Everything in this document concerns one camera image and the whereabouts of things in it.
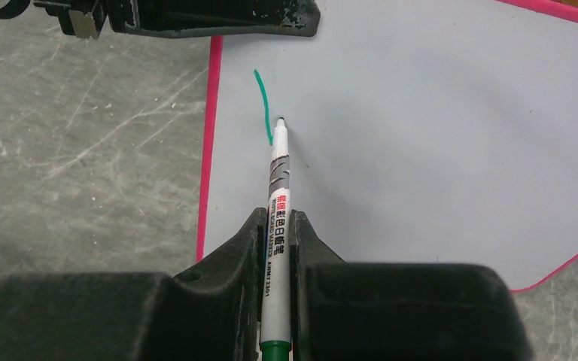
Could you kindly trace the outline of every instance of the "whiteboard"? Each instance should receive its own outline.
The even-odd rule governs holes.
[[[267,201],[254,69],[289,128],[292,207],[343,259],[483,264],[521,289],[578,254],[577,23],[482,0],[319,5],[315,38],[224,39],[203,254]]]

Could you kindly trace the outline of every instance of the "whiteboard marker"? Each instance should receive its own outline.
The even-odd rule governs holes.
[[[291,349],[289,284],[289,146],[284,119],[273,129],[260,349],[263,361],[288,361]]]

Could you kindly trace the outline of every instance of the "gray floor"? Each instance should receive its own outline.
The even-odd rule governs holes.
[[[193,263],[208,39],[0,21],[0,274]],[[538,360],[578,360],[578,262],[516,301]]]

